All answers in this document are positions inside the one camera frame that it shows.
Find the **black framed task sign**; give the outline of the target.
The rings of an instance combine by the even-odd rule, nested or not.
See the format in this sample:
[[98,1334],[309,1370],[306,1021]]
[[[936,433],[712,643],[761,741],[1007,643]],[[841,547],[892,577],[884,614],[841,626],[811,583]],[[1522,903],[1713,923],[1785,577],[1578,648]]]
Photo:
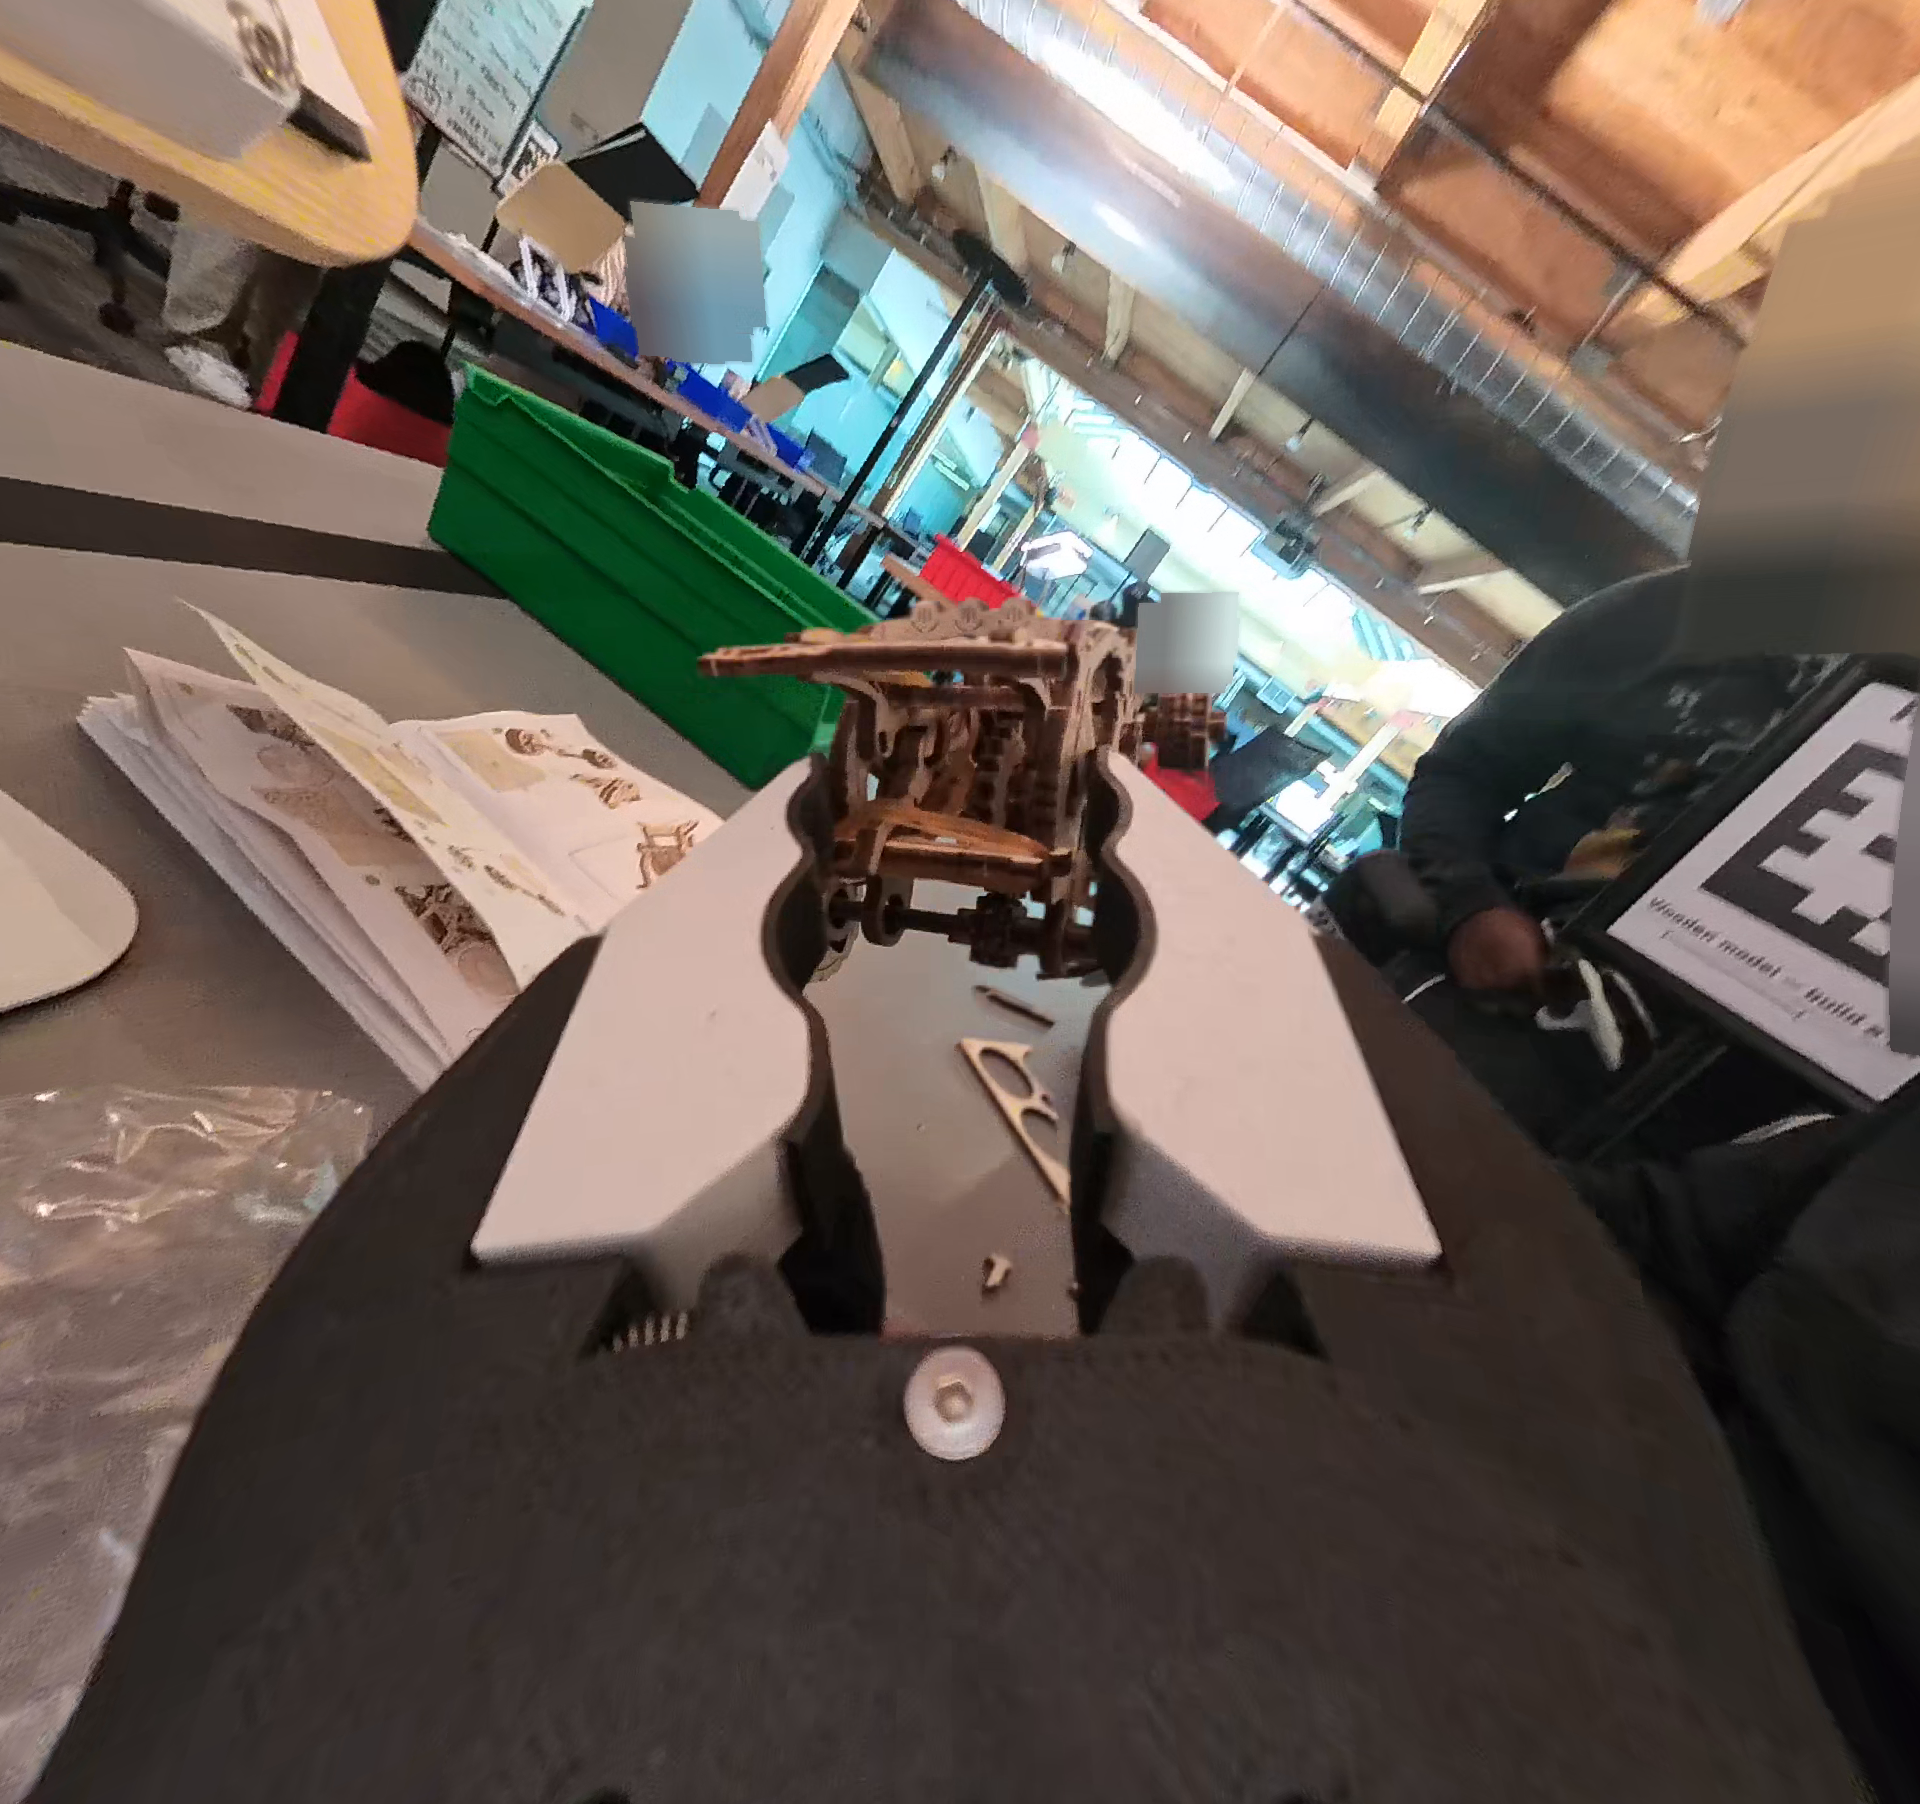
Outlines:
[[1839,665],[1573,941],[1848,1109],[1900,1098],[1888,881],[1915,659]]

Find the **clear plastic bag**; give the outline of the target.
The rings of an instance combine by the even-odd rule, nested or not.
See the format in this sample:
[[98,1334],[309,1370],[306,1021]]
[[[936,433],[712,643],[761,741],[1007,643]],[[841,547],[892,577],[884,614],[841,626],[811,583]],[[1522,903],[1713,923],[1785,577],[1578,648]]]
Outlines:
[[204,1388],[367,1126],[320,1087],[0,1098],[0,1800],[61,1741]]

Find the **tan cardboard sheet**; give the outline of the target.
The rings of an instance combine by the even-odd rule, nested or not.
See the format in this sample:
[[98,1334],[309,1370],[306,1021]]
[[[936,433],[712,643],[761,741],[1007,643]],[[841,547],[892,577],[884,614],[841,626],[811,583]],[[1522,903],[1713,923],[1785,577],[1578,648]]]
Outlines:
[[628,211],[602,208],[572,163],[541,163],[512,200],[496,200],[496,231],[541,246],[559,272],[602,272]]

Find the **whiteboard with writing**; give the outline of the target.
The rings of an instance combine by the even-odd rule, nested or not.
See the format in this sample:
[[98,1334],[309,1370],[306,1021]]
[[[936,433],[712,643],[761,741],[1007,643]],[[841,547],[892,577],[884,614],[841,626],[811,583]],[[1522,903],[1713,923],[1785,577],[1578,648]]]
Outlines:
[[475,171],[501,179],[588,0],[433,0],[398,98]]

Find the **wooden buggy model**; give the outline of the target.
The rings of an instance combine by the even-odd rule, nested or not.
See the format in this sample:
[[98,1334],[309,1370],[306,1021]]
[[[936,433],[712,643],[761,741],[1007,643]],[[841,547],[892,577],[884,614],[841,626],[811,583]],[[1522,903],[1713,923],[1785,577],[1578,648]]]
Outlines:
[[1028,595],[918,595],[868,626],[726,643],[703,671],[841,687],[828,956],[932,934],[981,970],[1093,978],[1093,762],[1207,769],[1226,741],[1210,696],[1139,687],[1129,626],[1049,624]]

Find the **flat wooden triangular part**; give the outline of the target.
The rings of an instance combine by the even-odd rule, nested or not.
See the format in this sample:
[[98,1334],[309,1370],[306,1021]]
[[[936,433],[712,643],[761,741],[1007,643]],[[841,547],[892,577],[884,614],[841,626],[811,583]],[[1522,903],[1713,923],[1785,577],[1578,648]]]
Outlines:
[[1034,1044],[962,1037],[949,1047],[973,1074],[973,1087],[992,1094],[992,1109],[1011,1133],[1011,1149],[1028,1155],[1028,1167],[1038,1177],[1038,1192],[1053,1202],[1071,1202],[1063,1109],[1034,1074]]

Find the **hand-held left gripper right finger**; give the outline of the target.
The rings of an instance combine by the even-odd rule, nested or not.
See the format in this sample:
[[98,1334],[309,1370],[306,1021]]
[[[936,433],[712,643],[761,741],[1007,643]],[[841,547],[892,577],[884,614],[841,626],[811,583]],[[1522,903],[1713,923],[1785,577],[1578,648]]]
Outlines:
[[1139,762],[1093,753],[1093,978],[1071,1109],[1071,1310],[1102,1334],[1139,1265],[1207,1317],[1277,1321],[1297,1265],[1440,1269],[1319,941]]

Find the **person's black clothing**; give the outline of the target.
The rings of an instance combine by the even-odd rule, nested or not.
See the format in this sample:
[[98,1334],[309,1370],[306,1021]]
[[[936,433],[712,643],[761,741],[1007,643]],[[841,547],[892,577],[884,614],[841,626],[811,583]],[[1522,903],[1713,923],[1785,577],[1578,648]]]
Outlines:
[[1920,1800],[1920,1109],[1565,1164],[1703,1388],[1868,1800]]

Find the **silver ventilation duct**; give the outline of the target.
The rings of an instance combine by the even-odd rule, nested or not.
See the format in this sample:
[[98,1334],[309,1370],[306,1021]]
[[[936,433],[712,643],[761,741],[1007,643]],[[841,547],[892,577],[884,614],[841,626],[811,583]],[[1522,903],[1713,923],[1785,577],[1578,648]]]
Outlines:
[[1129,16],[892,0],[868,78],[1534,589],[1693,555],[1644,423]]

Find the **wooden support post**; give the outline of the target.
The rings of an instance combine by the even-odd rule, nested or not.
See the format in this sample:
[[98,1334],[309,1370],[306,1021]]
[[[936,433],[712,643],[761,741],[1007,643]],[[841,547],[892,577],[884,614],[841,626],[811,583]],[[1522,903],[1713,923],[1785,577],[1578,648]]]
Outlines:
[[752,200],[752,171],[772,171],[789,155],[789,132],[803,124],[803,103],[817,91],[817,73],[835,67],[848,21],[867,0],[789,0],[752,91],[739,98],[716,163],[703,179],[703,208],[746,208]]

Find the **black office chair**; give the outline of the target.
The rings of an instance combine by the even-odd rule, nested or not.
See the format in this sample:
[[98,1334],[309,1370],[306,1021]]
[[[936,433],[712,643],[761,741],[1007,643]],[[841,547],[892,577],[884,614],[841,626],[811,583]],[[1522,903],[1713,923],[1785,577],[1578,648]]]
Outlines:
[[98,304],[104,329],[141,329],[128,279],[134,269],[170,279],[170,249],[134,222],[134,186],[112,186],[104,208],[61,200],[61,190],[27,190],[27,186],[0,186],[0,222],[44,222],[86,246],[86,260],[104,269],[112,294]]

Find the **green plastic bin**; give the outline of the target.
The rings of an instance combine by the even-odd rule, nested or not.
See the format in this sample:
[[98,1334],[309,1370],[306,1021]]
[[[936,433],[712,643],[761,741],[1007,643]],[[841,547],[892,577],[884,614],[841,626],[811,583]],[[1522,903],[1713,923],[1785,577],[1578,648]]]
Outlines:
[[468,373],[426,537],[739,781],[835,749],[835,687],[712,679],[703,659],[868,614],[728,504],[680,491],[654,454]]

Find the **red plastic bin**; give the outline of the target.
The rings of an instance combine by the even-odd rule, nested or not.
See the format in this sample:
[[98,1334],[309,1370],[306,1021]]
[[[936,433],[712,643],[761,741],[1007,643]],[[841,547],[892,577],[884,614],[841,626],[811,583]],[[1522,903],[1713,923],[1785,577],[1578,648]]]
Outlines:
[[932,555],[924,555],[924,566],[918,566],[936,595],[949,595],[949,607],[981,607],[981,614],[994,614],[994,607],[1011,607],[1011,595],[1028,595],[1016,583],[1007,583],[994,566],[981,566],[962,537],[932,537]]

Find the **white instruction booklet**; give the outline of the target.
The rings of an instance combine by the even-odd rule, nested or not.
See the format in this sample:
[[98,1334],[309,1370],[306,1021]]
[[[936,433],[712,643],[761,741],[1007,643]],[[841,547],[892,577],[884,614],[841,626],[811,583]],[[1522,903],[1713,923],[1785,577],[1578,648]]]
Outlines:
[[726,830],[572,706],[377,719],[204,626],[233,671],[128,648],[74,727],[409,1087]]

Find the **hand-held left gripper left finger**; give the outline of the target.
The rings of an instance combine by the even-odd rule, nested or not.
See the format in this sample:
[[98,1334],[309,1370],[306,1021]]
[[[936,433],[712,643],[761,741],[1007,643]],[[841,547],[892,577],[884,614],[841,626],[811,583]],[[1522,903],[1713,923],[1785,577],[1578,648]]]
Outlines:
[[811,1334],[880,1334],[868,1192],[835,1109],[828,762],[789,762],[633,894],[588,956],[496,1201],[479,1265],[628,1265],[694,1310],[712,1265],[761,1255]]

